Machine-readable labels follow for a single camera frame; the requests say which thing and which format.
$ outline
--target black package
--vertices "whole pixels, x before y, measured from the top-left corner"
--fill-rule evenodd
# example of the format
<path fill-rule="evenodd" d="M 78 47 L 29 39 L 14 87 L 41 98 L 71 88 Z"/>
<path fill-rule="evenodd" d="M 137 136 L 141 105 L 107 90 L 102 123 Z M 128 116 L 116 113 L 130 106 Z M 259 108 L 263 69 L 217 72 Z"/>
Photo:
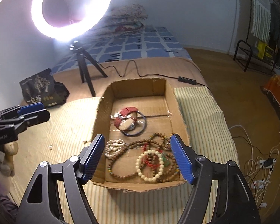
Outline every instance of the black package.
<path fill-rule="evenodd" d="M 23 98 L 27 104 L 42 102 L 45 108 L 62 105 L 69 96 L 69 91 L 61 82 L 56 82 L 51 69 L 41 71 L 20 81 Z"/>

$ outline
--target striped towel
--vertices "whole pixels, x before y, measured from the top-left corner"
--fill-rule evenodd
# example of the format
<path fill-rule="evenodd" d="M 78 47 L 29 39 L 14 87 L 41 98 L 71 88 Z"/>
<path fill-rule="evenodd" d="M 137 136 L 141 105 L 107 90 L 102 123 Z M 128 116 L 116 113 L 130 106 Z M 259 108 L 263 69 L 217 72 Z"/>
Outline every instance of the striped towel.
<path fill-rule="evenodd" d="M 207 88 L 176 88 L 175 94 L 191 137 L 190 144 L 196 153 L 205 155 L 211 161 L 226 163 L 234 160 L 238 163 L 237 151 L 223 112 Z M 41 161 L 47 160 L 51 164 L 62 162 L 83 148 L 82 141 L 91 138 L 98 103 L 99 98 L 88 98 L 50 109 L 49 122 L 28 128 L 21 134 L 18 141 L 20 149 L 14 157 L 18 171 L 12 178 L 11 190 L 17 204 L 20 204 L 25 188 Z M 53 145 L 51 151 L 48 149 L 50 144 Z M 58 184 L 64 218 L 66 222 L 72 223 L 63 182 Z M 90 182 L 84 186 L 100 224 L 177 223 L 191 189 L 192 186 L 187 183 L 145 193 L 125 193 L 92 185 Z M 216 189 L 217 183 L 213 181 L 205 223 L 211 220 L 213 214 Z"/>
<path fill-rule="evenodd" d="M 253 0 L 253 23 L 251 33 L 261 41 L 268 43 L 270 22 L 270 0 Z"/>

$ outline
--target metal bolt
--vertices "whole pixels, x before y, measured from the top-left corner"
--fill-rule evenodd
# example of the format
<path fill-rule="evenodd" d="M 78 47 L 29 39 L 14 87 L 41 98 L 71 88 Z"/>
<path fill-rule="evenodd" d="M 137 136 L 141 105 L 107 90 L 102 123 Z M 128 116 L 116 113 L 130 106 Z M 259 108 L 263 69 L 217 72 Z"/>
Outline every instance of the metal bolt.
<path fill-rule="evenodd" d="M 203 156 L 203 155 L 198 155 L 198 156 L 197 156 L 197 160 L 198 160 L 198 161 L 205 161 L 205 156 Z"/>
<path fill-rule="evenodd" d="M 78 156 L 71 156 L 71 157 L 69 158 L 69 160 L 70 160 L 71 162 L 75 162 L 75 161 L 78 161 L 78 160 L 79 160 L 79 157 L 78 157 Z"/>
<path fill-rule="evenodd" d="M 235 167 L 235 166 L 236 166 L 235 161 L 229 161 L 228 164 L 229 164 L 230 166 L 232 166 L 232 167 Z"/>
<path fill-rule="evenodd" d="M 45 167 L 45 166 L 47 166 L 47 164 L 48 164 L 47 161 L 42 161 L 39 165 L 40 165 L 41 167 Z"/>

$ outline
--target blue bedding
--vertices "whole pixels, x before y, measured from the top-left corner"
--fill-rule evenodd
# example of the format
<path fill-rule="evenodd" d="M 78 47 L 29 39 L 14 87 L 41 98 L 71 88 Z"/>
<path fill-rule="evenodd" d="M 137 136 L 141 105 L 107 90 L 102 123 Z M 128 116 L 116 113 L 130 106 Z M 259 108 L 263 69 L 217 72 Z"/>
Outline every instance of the blue bedding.
<path fill-rule="evenodd" d="M 130 60 L 147 57 L 183 57 L 191 59 L 188 52 L 165 27 L 146 26 L 139 34 L 81 40 L 86 51 L 98 62 Z M 52 73 L 78 68 L 76 55 L 67 55 L 53 68 Z"/>

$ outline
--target wall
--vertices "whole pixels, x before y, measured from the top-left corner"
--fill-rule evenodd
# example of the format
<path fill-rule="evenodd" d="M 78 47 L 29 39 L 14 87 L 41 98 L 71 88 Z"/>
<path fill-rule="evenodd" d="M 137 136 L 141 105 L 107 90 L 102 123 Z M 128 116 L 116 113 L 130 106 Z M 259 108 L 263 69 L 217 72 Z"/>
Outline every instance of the wall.
<path fill-rule="evenodd" d="M 142 4 L 147 23 L 167 27 L 182 45 L 227 52 L 234 50 L 236 39 L 246 37 L 249 1 L 112 0 L 111 6 Z"/>
<path fill-rule="evenodd" d="M 56 64 L 53 41 L 34 26 L 32 0 L 0 3 L 0 110 L 19 104 L 19 82 Z"/>

